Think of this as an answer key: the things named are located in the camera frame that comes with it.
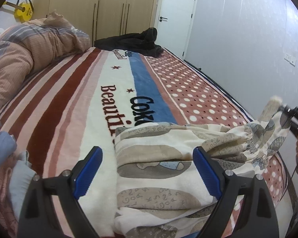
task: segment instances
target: wardrobe handle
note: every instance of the wardrobe handle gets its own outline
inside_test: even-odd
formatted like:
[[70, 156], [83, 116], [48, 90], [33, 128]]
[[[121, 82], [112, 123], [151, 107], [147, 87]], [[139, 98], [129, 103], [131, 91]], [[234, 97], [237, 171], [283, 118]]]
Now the wardrobe handle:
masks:
[[121, 35], [121, 22], [123, 21], [123, 12], [124, 12], [124, 3], [123, 3], [123, 9], [121, 10], [121, 18], [120, 18], [120, 28], [119, 28], [119, 36]]
[[127, 20], [126, 20], [125, 34], [126, 34], [126, 32], [127, 32], [127, 22], [128, 22], [129, 6], [130, 6], [130, 3], [128, 3], [128, 11], [127, 11]]

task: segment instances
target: electrical outlet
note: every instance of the electrical outlet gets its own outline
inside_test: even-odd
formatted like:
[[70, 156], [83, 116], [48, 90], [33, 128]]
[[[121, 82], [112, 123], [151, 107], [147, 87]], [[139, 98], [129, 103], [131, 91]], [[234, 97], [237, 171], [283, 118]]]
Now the electrical outlet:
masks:
[[290, 62], [290, 54], [285, 53], [284, 59], [288, 62]]
[[296, 61], [297, 61], [296, 57], [294, 57], [294, 56], [291, 56], [291, 57], [290, 57], [289, 62], [290, 62], [293, 66], [296, 65]]

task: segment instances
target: white door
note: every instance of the white door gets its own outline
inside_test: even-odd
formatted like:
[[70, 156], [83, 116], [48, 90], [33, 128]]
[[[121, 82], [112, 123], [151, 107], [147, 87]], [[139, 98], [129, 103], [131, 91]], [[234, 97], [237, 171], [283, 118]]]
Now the white door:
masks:
[[156, 44], [182, 58], [188, 42], [195, 0], [162, 0]]

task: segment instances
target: polka dot pattern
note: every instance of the polka dot pattern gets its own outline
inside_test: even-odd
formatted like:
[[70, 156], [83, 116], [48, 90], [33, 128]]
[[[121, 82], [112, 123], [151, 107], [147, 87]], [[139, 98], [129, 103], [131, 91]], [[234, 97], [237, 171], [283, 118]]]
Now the polka dot pattern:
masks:
[[[164, 52], [159, 58], [147, 57], [147, 60], [151, 64], [152, 72], [160, 79], [174, 103], [183, 111], [188, 122], [221, 124], [231, 128], [249, 122], [240, 113], [238, 107], [227, 99], [221, 91], [209, 83], [207, 79], [195, 74], [173, 55]], [[275, 205], [278, 204], [283, 194], [284, 176], [286, 176], [285, 169], [277, 157], [274, 155], [270, 159], [267, 169], [263, 172], [269, 190], [271, 187], [273, 189], [270, 194]], [[235, 222], [239, 211], [240, 208], [233, 211]]]

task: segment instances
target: striped blanket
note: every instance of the striped blanket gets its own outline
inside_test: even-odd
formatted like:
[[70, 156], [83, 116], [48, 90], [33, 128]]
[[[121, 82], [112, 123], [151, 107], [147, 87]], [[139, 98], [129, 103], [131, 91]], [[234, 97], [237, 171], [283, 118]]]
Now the striped blanket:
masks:
[[[102, 237], [114, 236], [117, 210], [117, 127], [148, 122], [242, 126], [252, 119], [206, 76], [165, 51], [159, 58], [123, 50], [90, 48], [36, 74], [1, 111], [2, 130], [27, 149], [33, 169], [43, 177], [59, 175], [83, 159], [93, 146], [103, 162], [79, 203]], [[275, 205], [286, 175], [274, 155], [264, 178]], [[71, 231], [54, 200], [65, 234]], [[235, 207], [228, 229], [239, 214]]]

